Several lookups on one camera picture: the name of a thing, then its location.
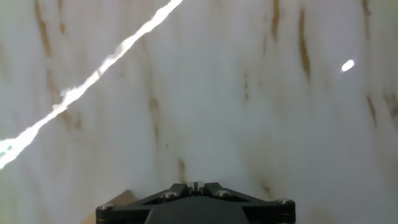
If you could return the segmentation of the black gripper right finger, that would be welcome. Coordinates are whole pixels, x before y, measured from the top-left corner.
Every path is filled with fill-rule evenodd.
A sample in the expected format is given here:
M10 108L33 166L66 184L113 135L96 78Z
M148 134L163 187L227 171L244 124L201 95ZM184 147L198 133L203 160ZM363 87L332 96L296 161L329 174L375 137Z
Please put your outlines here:
M262 200L226 187L217 182L198 187L206 214L215 223L295 223L295 201L292 199Z

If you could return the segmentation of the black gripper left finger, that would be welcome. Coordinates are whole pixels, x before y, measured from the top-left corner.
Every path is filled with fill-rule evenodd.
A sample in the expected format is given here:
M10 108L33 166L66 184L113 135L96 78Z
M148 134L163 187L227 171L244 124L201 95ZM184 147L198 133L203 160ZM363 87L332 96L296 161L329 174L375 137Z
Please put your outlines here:
M95 210L96 224L122 224L122 223L148 223L148 217L153 209L194 196L197 192L197 183L173 184L166 190L150 195L127 205L116 205L115 203L102 204Z

